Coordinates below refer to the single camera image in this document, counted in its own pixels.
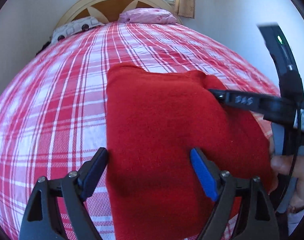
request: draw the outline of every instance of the arched headboard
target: arched headboard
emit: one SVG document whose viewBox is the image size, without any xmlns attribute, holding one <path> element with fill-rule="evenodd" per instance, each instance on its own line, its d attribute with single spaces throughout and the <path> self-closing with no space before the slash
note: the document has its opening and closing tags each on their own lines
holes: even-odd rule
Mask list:
<svg viewBox="0 0 304 240">
<path fill-rule="evenodd" d="M 171 12 L 182 24 L 174 10 L 164 0 L 80 0 L 74 4 L 58 22 L 57 27 L 73 20 L 94 16 L 102 23 L 117 21 L 120 13 L 135 8 L 160 8 Z"/>
</svg>

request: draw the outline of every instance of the folded red fabric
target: folded red fabric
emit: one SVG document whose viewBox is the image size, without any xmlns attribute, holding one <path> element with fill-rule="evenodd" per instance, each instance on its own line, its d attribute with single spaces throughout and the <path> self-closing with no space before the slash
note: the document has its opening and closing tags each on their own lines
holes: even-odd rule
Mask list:
<svg viewBox="0 0 304 240">
<path fill-rule="evenodd" d="M 221 170 L 259 175 L 270 187 L 268 140 L 250 112 L 220 105 L 207 90 L 225 89 L 215 76 L 119 64 L 107 77 L 106 183 L 117 240 L 182 240 L 201 231 L 213 203 L 190 163 L 194 147 Z"/>
</svg>

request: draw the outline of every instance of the white patterned pillow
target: white patterned pillow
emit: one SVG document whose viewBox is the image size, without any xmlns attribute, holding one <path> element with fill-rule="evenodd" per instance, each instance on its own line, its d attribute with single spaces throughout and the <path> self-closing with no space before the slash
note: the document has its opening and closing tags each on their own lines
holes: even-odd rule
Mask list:
<svg viewBox="0 0 304 240">
<path fill-rule="evenodd" d="M 88 16 L 79 20 L 64 24 L 55 29 L 52 35 L 51 44 L 56 44 L 58 41 L 70 37 L 79 32 L 85 32 L 97 26 L 103 26 L 95 17 Z"/>
</svg>

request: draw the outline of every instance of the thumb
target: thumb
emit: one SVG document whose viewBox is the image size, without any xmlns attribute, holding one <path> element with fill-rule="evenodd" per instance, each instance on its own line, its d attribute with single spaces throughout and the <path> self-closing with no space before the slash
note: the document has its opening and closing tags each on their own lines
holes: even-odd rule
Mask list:
<svg viewBox="0 0 304 240">
<path fill-rule="evenodd" d="M 274 156 L 271 160 L 271 167 L 280 174 L 288 175 L 291 169 L 293 156 Z M 293 177 L 303 179 L 304 177 L 304 156 L 298 156 L 293 170 Z"/>
</svg>

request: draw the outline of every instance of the green led light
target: green led light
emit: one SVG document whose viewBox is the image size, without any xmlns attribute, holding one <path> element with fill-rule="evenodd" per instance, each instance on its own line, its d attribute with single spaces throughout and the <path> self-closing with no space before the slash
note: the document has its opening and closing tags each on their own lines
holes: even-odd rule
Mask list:
<svg viewBox="0 0 304 240">
<path fill-rule="evenodd" d="M 281 44 L 283 44 L 283 41 L 280 36 L 277 36 L 277 39 L 280 41 Z"/>
</svg>

